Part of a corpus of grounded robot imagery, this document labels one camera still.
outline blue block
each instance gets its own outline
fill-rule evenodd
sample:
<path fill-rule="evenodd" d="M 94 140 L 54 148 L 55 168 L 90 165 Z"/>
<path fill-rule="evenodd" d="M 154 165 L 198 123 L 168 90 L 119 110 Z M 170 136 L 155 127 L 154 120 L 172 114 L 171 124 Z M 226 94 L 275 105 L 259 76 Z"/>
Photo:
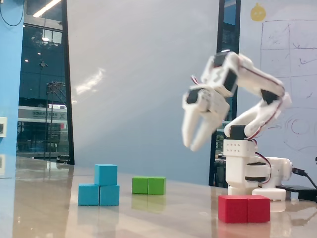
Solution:
<path fill-rule="evenodd" d="M 95 184 L 80 184 L 78 187 L 78 206 L 98 206 L 99 186 Z"/>
<path fill-rule="evenodd" d="M 100 187 L 100 206 L 119 206 L 120 186 L 101 186 Z"/>
<path fill-rule="evenodd" d="M 99 186 L 117 185 L 117 165 L 95 165 L 95 184 Z"/>

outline red cube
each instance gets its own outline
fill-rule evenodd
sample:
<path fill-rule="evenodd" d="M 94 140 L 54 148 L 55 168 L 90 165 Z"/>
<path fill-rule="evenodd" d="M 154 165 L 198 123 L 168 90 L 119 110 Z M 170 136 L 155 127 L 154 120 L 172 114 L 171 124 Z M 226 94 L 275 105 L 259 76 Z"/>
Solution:
<path fill-rule="evenodd" d="M 261 195 L 248 196 L 248 222 L 264 223 L 270 220 L 270 199 Z"/>
<path fill-rule="evenodd" d="M 225 223 L 247 223 L 248 196 L 219 196 L 218 219 Z"/>

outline white wall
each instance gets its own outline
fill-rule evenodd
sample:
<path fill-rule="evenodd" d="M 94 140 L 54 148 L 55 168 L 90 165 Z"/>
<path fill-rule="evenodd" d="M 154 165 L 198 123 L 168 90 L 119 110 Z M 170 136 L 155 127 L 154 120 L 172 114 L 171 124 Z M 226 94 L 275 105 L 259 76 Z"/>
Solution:
<path fill-rule="evenodd" d="M 75 164 L 208 184 L 182 95 L 215 54 L 218 0 L 68 0 Z"/>

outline red wire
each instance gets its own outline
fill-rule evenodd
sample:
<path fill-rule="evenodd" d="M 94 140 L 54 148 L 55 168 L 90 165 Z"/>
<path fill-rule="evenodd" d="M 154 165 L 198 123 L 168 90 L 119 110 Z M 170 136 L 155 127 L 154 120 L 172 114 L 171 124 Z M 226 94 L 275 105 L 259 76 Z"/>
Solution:
<path fill-rule="evenodd" d="M 266 79 L 267 81 L 270 81 L 270 82 L 276 84 L 277 86 L 282 87 L 283 90 L 284 90 L 284 94 L 285 94 L 285 88 L 284 88 L 283 85 L 280 85 L 280 84 L 278 84 L 277 82 L 271 80 L 270 78 L 267 78 L 267 77 L 265 77 L 265 76 L 263 76 L 263 75 L 260 75 L 260 74 L 258 74 L 258 73 L 256 73 L 256 72 L 254 72 L 254 71 L 252 71 L 252 70 L 250 70 L 250 69 L 248 69 L 248 68 L 242 66 L 242 65 L 241 65 L 241 62 L 240 62 L 240 58 L 239 58 L 239 60 L 238 60 L 238 67 L 239 67 L 239 68 L 243 68 L 243 69 L 245 69 L 245 70 L 247 70 L 247 71 L 249 71 L 249 72 L 251 72 L 251 73 L 257 75 L 258 77 L 264 78 L 264 79 Z M 253 139 L 254 137 L 256 137 L 256 136 L 260 133 L 262 127 L 265 126 L 266 124 L 268 124 L 268 123 L 273 119 L 273 117 L 275 116 L 275 114 L 277 113 L 277 111 L 278 111 L 278 109 L 280 108 L 281 105 L 282 105 L 282 102 L 280 102 L 280 104 L 278 105 L 278 107 L 277 107 L 276 111 L 274 112 L 274 114 L 264 123 L 264 125 L 261 125 L 261 126 L 259 127 L 259 129 L 256 131 L 256 133 L 254 133 L 252 136 L 248 137 L 247 140 Z"/>
<path fill-rule="evenodd" d="M 268 180 L 261 183 L 261 184 L 266 184 L 266 183 L 268 183 L 268 182 L 270 181 L 270 179 L 271 179 L 271 177 L 272 177 L 272 165 L 271 165 L 270 161 L 269 161 L 266 157 L 264 157 L 263 155 L 261 155 L 259 152 L 256 152 L 256 155 L 258 155 L 258 156 L 260 156 L 262 159 L 264 159 L 264 160 L 268 163 L 269 168 L 271 169 L 271 172 L 269 173 L 269 178 L 268 178 Z"/>
<path fill-rule="evenodd" d="M 192 81 L 196 84 L 196 85 L 198 85 L 199 84 L 199 82 L 198 82 L 198 80 L 197 80 L 197 78 L 195 77 L 195 76 L 191 76 L 191 79 L 192 79 Z"/>

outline white robotic arm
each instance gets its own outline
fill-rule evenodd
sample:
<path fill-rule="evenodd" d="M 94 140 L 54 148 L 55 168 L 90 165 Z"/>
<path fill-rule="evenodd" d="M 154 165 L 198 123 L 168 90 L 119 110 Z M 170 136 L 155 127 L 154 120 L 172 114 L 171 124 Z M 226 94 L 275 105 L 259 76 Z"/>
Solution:
<path fill-rule="evenodd" d="M 256 152 L 252 140 L 281 111 L 290 106 L 291 99 L 281 81 L 256 69 L 251 60 L 233 52 L 218 53 L 211 57 L 202 75 L 202 83 L 192 77 L 195 86 L 183 97 L 185 110 L 182 125 L 184 145 L 198 150 L 210 139 L 225 119 L 237 87 L 260 96 L 261 101 L 242 113 L 224 129 L 226 181 L 229 195 L 261 194 L 272 200 L 285 200 L 285 190 L 275 188 L 282 180 L 289 180 L 292 163 L 284 158 L 264 157 Z M 203 118 L 194 138 L 195 128 Z"/>
<path fill-rule="evenodd" d="M 195 78 L 193 81 L 196 85 L 183 97 L 185 116 L 182 126 L 184 145 L 193 151 L 198 150 L 221 126 L 229 111 L 225 99 L 232 97 L 237 87 L 243 87 L 262 99 L 225 127 L 227 137 L 230 137 L 232 125 L 245 125 L 245 137 L 254 138 L 291 104 L 280 80 L 255 68 L 250 59 L 234 52 L 211 57 L 202 74 L 202 83 Z M 203 122 L 193 140 L 200 117 Z"/>

